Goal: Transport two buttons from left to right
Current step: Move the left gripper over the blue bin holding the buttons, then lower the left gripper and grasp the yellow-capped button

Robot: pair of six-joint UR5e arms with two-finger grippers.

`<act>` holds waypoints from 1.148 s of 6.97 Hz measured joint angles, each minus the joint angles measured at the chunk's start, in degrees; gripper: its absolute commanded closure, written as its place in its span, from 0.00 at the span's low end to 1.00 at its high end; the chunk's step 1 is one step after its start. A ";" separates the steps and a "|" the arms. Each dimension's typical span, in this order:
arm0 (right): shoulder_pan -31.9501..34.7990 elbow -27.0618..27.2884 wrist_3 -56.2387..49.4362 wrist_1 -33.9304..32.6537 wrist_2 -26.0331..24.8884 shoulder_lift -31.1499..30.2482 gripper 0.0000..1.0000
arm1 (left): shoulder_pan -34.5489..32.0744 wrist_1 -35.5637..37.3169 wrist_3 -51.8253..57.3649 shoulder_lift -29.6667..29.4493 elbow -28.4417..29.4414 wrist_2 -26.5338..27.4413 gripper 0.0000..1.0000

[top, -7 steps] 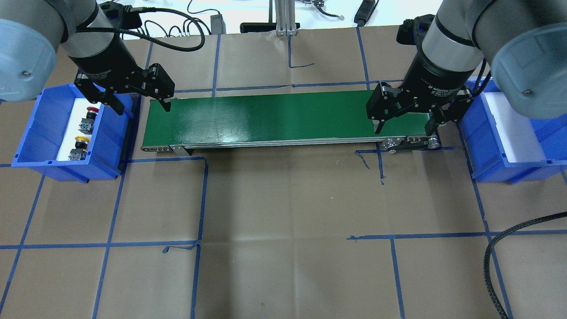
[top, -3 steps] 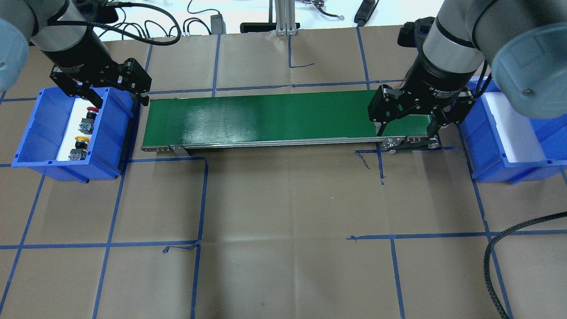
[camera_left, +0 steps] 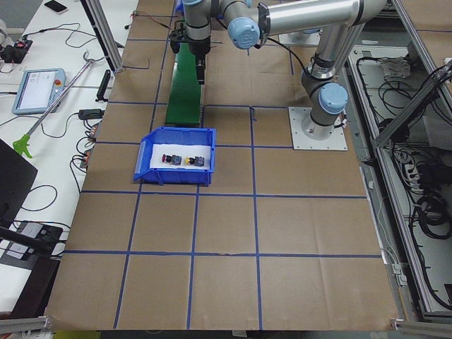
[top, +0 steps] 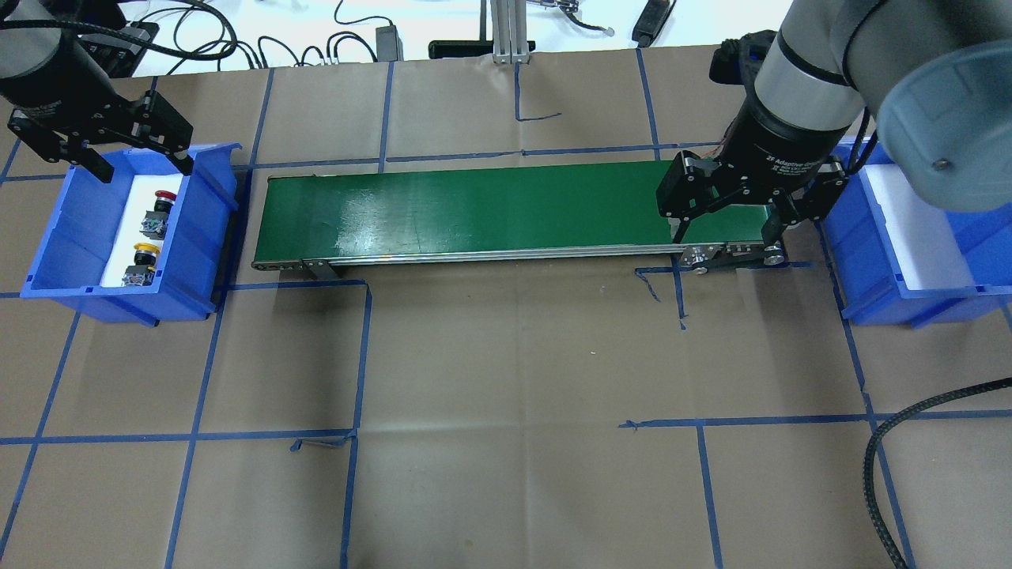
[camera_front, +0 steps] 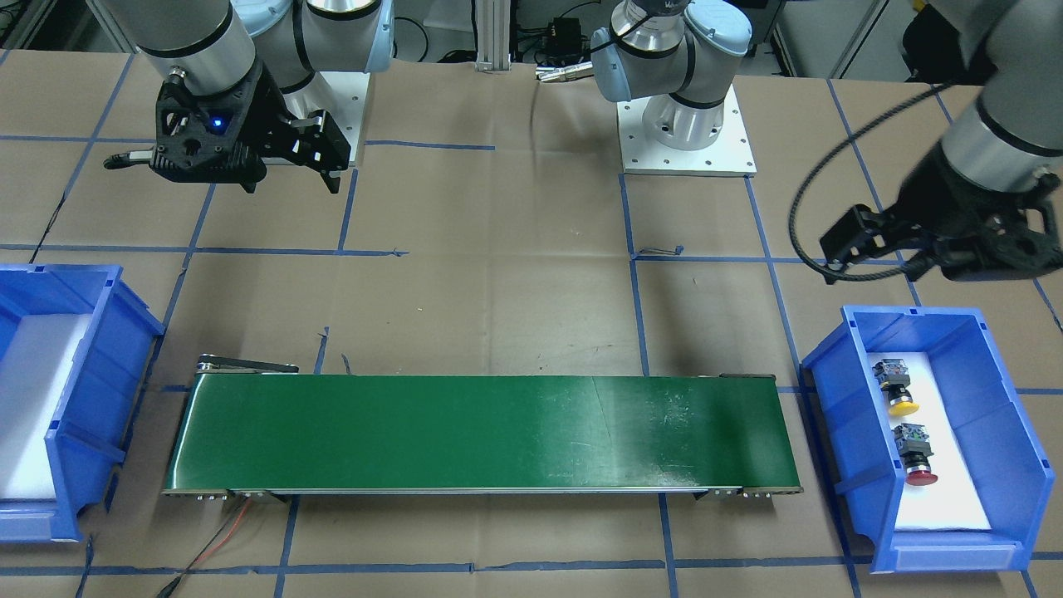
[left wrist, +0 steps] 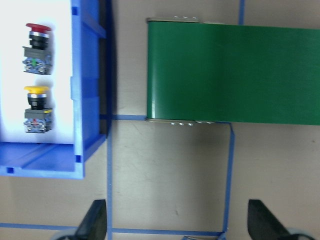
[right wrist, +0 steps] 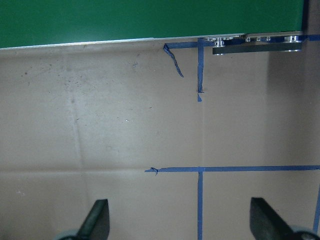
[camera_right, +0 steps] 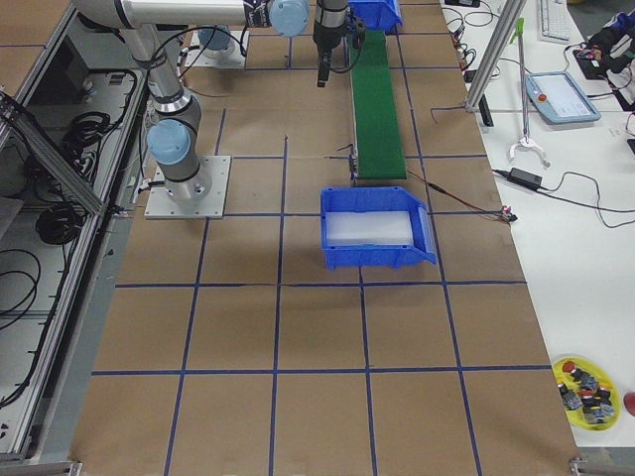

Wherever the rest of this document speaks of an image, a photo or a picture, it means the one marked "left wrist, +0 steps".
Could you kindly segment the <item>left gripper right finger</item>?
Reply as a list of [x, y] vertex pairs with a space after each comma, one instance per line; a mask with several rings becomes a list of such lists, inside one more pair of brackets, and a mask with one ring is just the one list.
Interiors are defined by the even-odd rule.
[[248, 201], [247, 230], [252, 240], [295, 239], [259, 199]]

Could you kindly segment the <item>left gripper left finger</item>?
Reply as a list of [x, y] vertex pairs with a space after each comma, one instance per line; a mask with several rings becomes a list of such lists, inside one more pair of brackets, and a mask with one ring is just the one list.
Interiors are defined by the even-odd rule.
[[107, 207], [105, 199], [92, 202], [74, 237], [76, 240], [104, 240], [107, 234]]

